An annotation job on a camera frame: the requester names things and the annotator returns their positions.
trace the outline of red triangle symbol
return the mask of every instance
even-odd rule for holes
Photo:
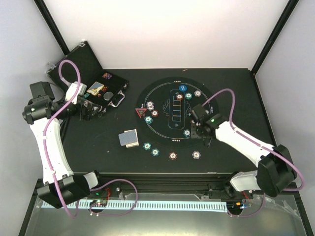
[[[147,110],[146,108],[136,108],[136,112],[138,113],[140,118],[146,112],[146,110]]]

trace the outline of white poker chip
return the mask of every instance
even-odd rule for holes
[[[196,90],[196,91],[195,91],[195,96],[196,96],[196,97],[200,97],[200,96],[201,96],[201,92],[198,91],[198,90]]]
[[[185,137],[189,137],[190,136],[190,130],[189,129],[184,130],[184,136]]]
[[[153,106],[153,102],[147,102],[147,107]]]
[[[149,107],[148,107],[148,110],[149,110],[149,111],[153,111],[153,110],[154,110],[154,106],[149,106]]]
[[[194,151],[193,153],[192,153],[192,157],[194,158],[194,159],[199,159],[200,158],[200,152],[198,152],[198,151]]]

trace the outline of green poker chip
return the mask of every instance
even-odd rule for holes
[[[150,150],[150,149],[151,149],[151,144],[150,144],[150,143],[145,143],[145,144],[143,145],[143,148],[144,148],[145,150]]]
[[[191,94],[190,92],[186,93],[186,94],[185,94],[185,98],[186,98],[187,100],[191,99],[191,98],[192,98],[192,94]]]
[[[190,130],[189,129],[184,130],[184,136],[185,137],[189,137],[190,136]]]
[[[159,150],[156,149],[156,148],[152,149],[151,153],[152,153],[153,156],[158,156],[159,155]]]
[[[146,121],[147,124],[151,124],[153,122],[152,117],[146,117],[144,120]]]

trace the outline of wire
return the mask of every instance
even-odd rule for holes
[[[44,131],[43,131],[43,136],[45,137],[46,134],[47,134],[47,130],[48,130],[48,127],[49,125],[51,124],[51,122],[72,102],[72,100],[76,97],[76,95],[78,94],[79,92],[79,89],[80,89],[80,84],[81,84],[81,75],[80,75],[80,71],[79,71],[79,68],[76,66],[76,64],[74,64],[72,61],[70,60],[63,60],[60,65],[59,65],[59,68],[58,68],[58,72],[59,72],[59,76],[60,78],[63,78],[62,76],[62,72],[61,72],[61,69],[62,69],[62,66],[65,64],[65,63],[69,63],[73,66],[73,68],[75,69],[76,73],[77,73],[77,89],[76,91],[74,92],[74,95],[70,98],[69,101],[67,101],[53,116],[51,116],[51,118],[48,120],[45,128],[44,128]],[[46,142],[46,139],[43,139],[43,143],[44,143],[44,151],[45,151],[45,155],[46,155],[46,159],[47,159],[47,162],[48,162],[48,166],[49,166],[49,169],[51,170],[52,172],[52,175],[53,175],[53,178],[54,178],[54,184],[55,184],[55,188],[56,188],[56,191],[57,191],[57,195],[60,199],[60,202],[62,204],[62,206],[64,207],[64,210],[66,211],[67,215],[70,216],[72,219],[74,219],[77,214],[78,214],[78,209],[79,209],[79,201],[77,201],[77,205],[76,205],[76,212],[74,215],[71,214],[71,212],[69,211],[64,199],[63,199],[63,195],[61,193],[61,190],[59,188],[59,185],[58,185],[58,180],[57,180],[57,177],[56,177],[56,172],[54,171],[54,167],[51,163],[51,160],[50,160],[50,157],[49,157],[49,154],[48,154],[48,149],[47,149],[47,142]],[[114,215],[114,216],[120,216],[120,215],[126,215],[128,214],[129,212],[131,212],[134,207],[136,206],[136,203],[138,201],[138,191],[136,189],[136,187],[134,186],[134,184],[132,182],[130,182],[129,180],[126,180],[126,179],[115,179],[115,180],[112,180],[112,181],[109,181],[108,183],[104,184],[101,188],[104,188],[105,186],[113,183],[113,182],[116,182],[116,181],[124,181],[124,182],[127,182],[127,183],[130,183],[132,185],[132,187],[135,189],[135,192],[136,192],[136,201],[133,205],[133,207],[126,211],[125,213],[123,214],[117,214],[117,215]]]
[[[244,191],[242,193],[245,196],[245,198],[248,199],[250,203],[252,203],[251,199],[247,196],[247,194]]]
[[[105,190],[107,190],[107,200],[109,200],[109,197],[110,197],[110,188],[106,188]]]
[[[248,218],[248,217],[252,217],[252,216],[255,216],[257,215],[264,207],[266,203],[266,194],[264,193],[263,196],[262,196],[262,203],[260,205],[260,208],[255,211],[254,213],[252,214],[249,214],[249,215],[233,215],[229,210],[227,210],[227,213],[231,216],[231,217],[239,217],[239,218]]]
[[[217,95],[219,95],[222,92],[228,91],[231,93],[232,95],[232,106],[231,106],[231,111],[230,111],[230,115],[229,115],[229,123],[230,126],[233,130],[235,130],[235,127],[233,125],[232,122],[232,118],[233,118],[233,112],[234,112],[234,107],[235,107],[235,93],[233,92],[233,90],[229,89],[229,88],[224,88],[218,92],[216,92],[213,96],[211,96],[204,104],[202,104],[202,106],[206,105],[208,102],[210,102],[214,97],[216,97]],[[295,192],[295,191],[299,191],[302,188],[304,188],[305,186],[305,179],[304,176],[302,175],[302,173],[299,171],[299,169],[297,169],[291,162],[289,162],[285,157],[281,156],[280,154],[276,153],[273,150],[270,150],[267,147],[264,146],[260,146],[260,144],[254,140],[252,140],[250,137],[246,136],[245,134],[241,133],[240,131],[236,130],[235,133],[239,134],[240,136],[242,136],[243,138],[247,139],[248,141],[250,141],[251,143],[255,144],[256,146],[260,147],[261,149],[264,149],[268,152],[270,152],[271,154],[273,154],[274,156],[278,157],[280,160],[284,161],[287,165],[289,165],[300,177],[301,179],[301,186],[297,187],[297,188],[286,188],[284,189],[284,191],[290,191],[290,192]]]
[[[67,101],[53,116],[51,116],[51,118],[48,120],[45,128],[44,128],[44,131],[43,131],[43,136],[45,137],[46,134],[47,134],[47,130],[48,130],[48,127],[49,125],[51,124],[51,122],[72,102],[72,100],[76,97],[76,95],[78,94],[79,92],[79,89],[80,89],[80,84],[81,84],[81,75],[80,75],[80,71],[78,69],[78,67],[70,60],[63,60],[60,65],[59,65],[59,76],[62,77],[62,74],[61,74],[61,68],[62,66],[65,64],[65,63],[69,63],[73,66],[73,68],[75,69],[76,73],[77,73],[77,78],[78,78],[78,84],[77,84],[77,89],[74,93],[74,95],[70,98],[69,101]],[[58,185],[58,180],[57,180],[57,177],[56,177],[56,172],[54,171],[54,167],[53,165],[51,164],[51,161],[50,161],[50,157],[49,157],[49,154],[48,154],[48,149],[47,149],[47,142],[46,142],[46,139],[43,139],[43,143],[44,143],[44,151],[45,151],[45,155],[46,155],[46,159],[47,159],[47,162],[48,162],[48,166],[49,166],[49,169],[51,170],[51,172],[53,173],[53,178],[54,178],[54,184],[55,184],[55,188],[56,188],[56,191],[57,191],[57,195],[60,199],[60,202],[62,204],[62,206],[64,207],[64,210],[66,211],[66,213],[68,214],[68,216],[70,216],[72,219],[74,219],[77,214],[78,214],[78,202],[77,202],[77,207],[76,207],[76,212],[74,215],[71,214],[71,212],[69,211],[64,199],[63,199],[63,195],[61,193],[61,190],[59,188],[59,185]]]
[[[114,179],[114,180],[111,180],[111,181],[107,182],[106,184],[102,185],[101,187],[93,188],[90,191],[91,192],[97,191],[97,190],[102,189],[102,188],[108,186],[109,184],[117,182],[117,181],[127,182],[133,187],[135,194],[136,194],[136,200],[135,200],[134,204],[132,205],[132,207],[128,211],[121,213],[121,214],[107,214],[107,213],[95,213],[95,212],[93,212],[92,207],[94,205],[91,205],[90,209],[89,209],[91,214],[104,215],[104,216],[123,216],[123,215],[127,215],[128,213],[130,213],[136,207],[137,202],[138,202],[138,190],[137,190],[136,186],[134,186],[134,184],[127,179],[123,179],[123,178]]]

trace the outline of black circular mat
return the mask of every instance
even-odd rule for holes
[[[195,91],[200,91],[201,95],[195,96]],[[187,93],[192,95],[191,99],[185,98]],[[178,94],[184,97],[180,101],[176,97]],[[194,106],[203,104],[212,95],[204,85],[188,78],[169,77],[155,81],[141,92],[135,108],[147,108],[147,103],[153,102],[158,116],[153,117],[149,110],[141,117],[136,113],[140,128],[148,138],[168,147],[184,148],[200,143],[200,140],[184,135],[185,130],[190,130],[188,114]],[[215,99],[205,108],[213,115],[219,112]],[[145,122],[147,116],[152,117],[151,124]]]

